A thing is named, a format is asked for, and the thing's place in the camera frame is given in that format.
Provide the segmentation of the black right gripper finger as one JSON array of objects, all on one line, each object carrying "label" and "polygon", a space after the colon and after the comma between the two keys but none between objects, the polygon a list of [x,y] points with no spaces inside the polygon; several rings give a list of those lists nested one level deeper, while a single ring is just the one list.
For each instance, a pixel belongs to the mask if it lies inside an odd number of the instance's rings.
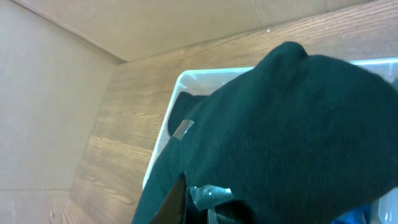
[{"label": "black right gripper finger", "polygon": [[184,224],[186,192],[185,174],[181,173],[178,175],[163,204],[150,221],[150,224]]}]

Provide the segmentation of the black garment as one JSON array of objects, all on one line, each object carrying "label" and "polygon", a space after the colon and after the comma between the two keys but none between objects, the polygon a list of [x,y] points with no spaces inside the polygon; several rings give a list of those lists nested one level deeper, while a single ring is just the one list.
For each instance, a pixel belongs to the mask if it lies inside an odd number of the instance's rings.
[{"label": "black garment", "polygon": [[331,223],[397,187],[397,85],[283,43],[184,117],[134,223],[181,173],[185,223]]},{"label": "black garment", "polygon": [[184,91],[178,94],[167,121],[167,131],[170,136],[177,130],[184,117],[205,98],[206,95],[191,95]]}]

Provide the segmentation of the blue sequin glitter garment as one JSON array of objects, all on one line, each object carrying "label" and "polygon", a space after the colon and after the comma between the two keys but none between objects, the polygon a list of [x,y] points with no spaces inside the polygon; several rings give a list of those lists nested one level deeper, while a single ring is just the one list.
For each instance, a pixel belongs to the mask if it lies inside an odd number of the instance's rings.
[{"label": "blue sequin glitter garment", "polygon": [[331,224],[370,224],[371,209],[371,204],[352,209],[334,219]]}]

